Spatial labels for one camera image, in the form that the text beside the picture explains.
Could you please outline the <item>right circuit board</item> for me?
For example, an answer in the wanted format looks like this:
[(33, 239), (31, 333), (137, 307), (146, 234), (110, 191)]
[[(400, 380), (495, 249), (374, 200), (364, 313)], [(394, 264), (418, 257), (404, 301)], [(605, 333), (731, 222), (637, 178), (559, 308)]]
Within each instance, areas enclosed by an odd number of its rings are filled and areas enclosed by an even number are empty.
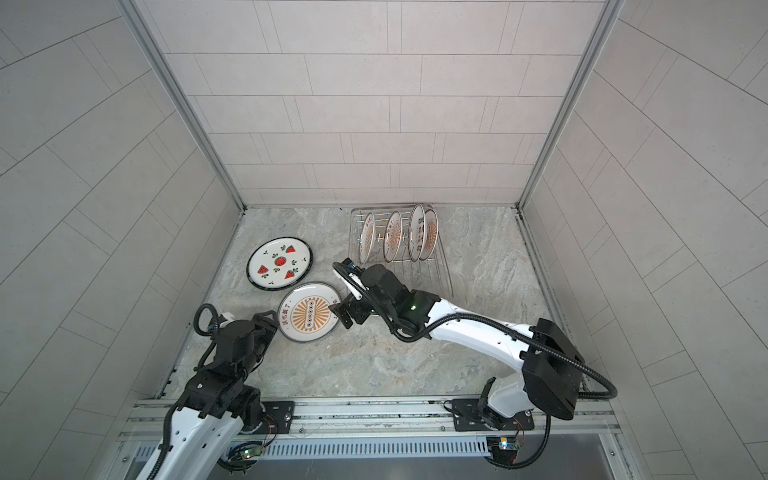
[(486, 444), (489, 452), (487, 460), (508, 468), (515, 464), (522, 448), (518, 437), (489, 436), (486, 438)]

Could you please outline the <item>circuit board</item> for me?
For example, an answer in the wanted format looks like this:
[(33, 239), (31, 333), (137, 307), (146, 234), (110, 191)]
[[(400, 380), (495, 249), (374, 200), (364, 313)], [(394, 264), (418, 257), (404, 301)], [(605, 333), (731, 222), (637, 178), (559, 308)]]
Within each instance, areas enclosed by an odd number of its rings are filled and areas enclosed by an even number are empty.
[(265, 443), (248, 441), (234, 446), (228, 453), (228, 461), (237, 464), (249, 464), (258, 461), (264, 453)]
[(489, 436), (486, 438), (486, 444), (489, 452), (487, 460), (508, 468), (515, 464), (522, 448), (518, 437)]

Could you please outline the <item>white plate orange sunburst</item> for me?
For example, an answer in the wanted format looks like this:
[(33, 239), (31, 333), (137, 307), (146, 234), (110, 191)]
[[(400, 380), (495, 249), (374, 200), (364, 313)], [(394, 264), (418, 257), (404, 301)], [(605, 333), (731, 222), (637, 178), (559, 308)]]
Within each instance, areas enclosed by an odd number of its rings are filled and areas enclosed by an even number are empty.
[(370, 258), (373, 244), (376, 237), (376, 221), (373, 213), (368, 213), (363, 221), (361, 235), (360, 235), (360, 248), (359, 257), (362, 263), (365, 263)]

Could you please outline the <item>white plate red centre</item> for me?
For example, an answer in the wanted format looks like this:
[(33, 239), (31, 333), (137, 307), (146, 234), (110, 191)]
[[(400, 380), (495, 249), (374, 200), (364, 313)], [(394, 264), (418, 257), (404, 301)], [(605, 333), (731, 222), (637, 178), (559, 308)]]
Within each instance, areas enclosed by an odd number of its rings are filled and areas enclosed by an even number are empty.
[(321, 339), (337, 326), (339, 319), (331, 306), (341, 297), (331, 285), (310, 282), (297, 286), (281, 301), (279, 329), (289, 340), (308, 343)]

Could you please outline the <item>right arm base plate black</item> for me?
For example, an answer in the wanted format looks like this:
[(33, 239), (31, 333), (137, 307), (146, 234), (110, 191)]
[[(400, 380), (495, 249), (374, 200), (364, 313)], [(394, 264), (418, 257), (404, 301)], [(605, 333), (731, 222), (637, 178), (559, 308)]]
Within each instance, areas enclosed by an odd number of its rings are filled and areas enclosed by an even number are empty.
[(454, 429), (457, 432), (502, 431), (516, 433), (535, 429), (534, 420), (528, 411), (517, 413), (514, 417), (503, 417), (489, 407), (481, 408), (480, 399), (455, 398), (445, 401), (443, 406), (451, 413)]

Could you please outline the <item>left circuit board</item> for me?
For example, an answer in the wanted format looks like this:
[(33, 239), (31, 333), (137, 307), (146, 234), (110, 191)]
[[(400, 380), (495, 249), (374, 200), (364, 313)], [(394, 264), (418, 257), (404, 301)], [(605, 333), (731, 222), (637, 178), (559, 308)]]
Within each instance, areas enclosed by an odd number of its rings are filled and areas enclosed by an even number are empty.
[(237, 464), (249, 464), (258, 461), (264, 453), (265, 443), (248, 441), (234, 446), (228, 453), (228, 461)]

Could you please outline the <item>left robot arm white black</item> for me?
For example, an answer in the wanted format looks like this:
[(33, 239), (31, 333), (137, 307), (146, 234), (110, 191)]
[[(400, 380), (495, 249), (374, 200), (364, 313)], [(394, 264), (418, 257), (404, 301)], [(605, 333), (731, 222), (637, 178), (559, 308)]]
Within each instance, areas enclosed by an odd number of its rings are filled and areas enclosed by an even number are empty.
[(246, 384), (279, 330), (277, 313), (232, 320), (204, 303), (192, 326), (209, 346), (167, 410), (161, 441), (140, 479), (206, 479), (216, 466), (246, 473), (277, 435), (260, 390)]

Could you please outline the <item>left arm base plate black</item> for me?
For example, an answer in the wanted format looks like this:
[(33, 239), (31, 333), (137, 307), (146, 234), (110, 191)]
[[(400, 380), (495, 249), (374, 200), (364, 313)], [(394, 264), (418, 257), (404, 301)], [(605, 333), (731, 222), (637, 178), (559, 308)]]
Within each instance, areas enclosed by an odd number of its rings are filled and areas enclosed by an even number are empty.
[(266, 401), (246, 409), (242, 434), (282, 435), (290, 432), (296, 404), (293, 401)]

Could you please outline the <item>white plate orange rear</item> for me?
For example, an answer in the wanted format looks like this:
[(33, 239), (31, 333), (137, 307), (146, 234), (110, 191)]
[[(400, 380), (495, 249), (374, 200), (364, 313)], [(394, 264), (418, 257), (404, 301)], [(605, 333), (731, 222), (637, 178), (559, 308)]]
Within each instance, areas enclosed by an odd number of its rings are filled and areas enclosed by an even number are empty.
[(425, 240), (422, 248), (420, 259), (422, 261), (427, 260), (433, 253), (439, 234), (439, 220), (436, 212), (433, 209), (427, 209), (425, 211)]

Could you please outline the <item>white blue-rim watermelon plate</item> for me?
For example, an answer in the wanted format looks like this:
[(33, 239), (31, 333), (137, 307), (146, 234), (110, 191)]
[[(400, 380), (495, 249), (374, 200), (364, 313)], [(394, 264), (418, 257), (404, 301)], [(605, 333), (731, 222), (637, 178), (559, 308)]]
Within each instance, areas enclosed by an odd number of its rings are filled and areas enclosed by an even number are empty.
[(246, 276), (257, 289), (277, 291), (304, 279), (312, 265), (313, 252), (304, 240), (280, 237), (267, 241), (251, 254)]

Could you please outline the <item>aluminium mounting rail frame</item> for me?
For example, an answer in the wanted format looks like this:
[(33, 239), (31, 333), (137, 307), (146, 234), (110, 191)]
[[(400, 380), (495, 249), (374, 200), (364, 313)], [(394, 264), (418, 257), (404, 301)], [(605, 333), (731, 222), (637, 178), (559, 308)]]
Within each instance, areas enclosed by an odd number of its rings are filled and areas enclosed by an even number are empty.
[(267, 399), (293, 401), (295, 413), (288, 434), (270, 440), (266, 460), (330, 458), (395, 458), (486, 456), (486, 438), (518, 437), (525, 452), (536, 449), (545, 432), (551, 435), (598, 435), (620, 432), (606, 401), (586, 401), (571, 420), (545, 420), (528, 410), (535, 429), (523, 432), (457, 432), (443, 403), (460, 395), (405, 397), (339, 397)]

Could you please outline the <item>white plate red text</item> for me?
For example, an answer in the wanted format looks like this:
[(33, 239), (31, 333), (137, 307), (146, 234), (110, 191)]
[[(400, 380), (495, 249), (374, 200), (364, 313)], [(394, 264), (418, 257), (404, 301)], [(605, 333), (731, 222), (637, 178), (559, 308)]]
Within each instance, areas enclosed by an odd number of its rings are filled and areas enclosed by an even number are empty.
[(410, 213), (408, 226), (408, 254), (411, 261), (420, 259), (425, 240), (425, 209), (417, 204)]

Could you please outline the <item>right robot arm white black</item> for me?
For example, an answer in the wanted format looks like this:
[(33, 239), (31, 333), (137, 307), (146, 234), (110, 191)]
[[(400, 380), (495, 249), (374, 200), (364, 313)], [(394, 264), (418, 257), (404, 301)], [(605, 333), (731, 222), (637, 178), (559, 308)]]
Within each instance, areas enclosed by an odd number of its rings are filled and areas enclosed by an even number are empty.
[(347, 259), (333, 264), (349, 295), (331, 310), (349, 329), (379, 316), (399, 341), (434, 339), (494, 358), (513, 374), (492, 380), (481, 395), (484, 407), (501, 418), (537, 408), (561, 420), (574, 417), (583, 373), (575, 345), (547, 319), (511, 324), (457, 307), (440, 296), (410, 290), (382, 265), (363, 269)]

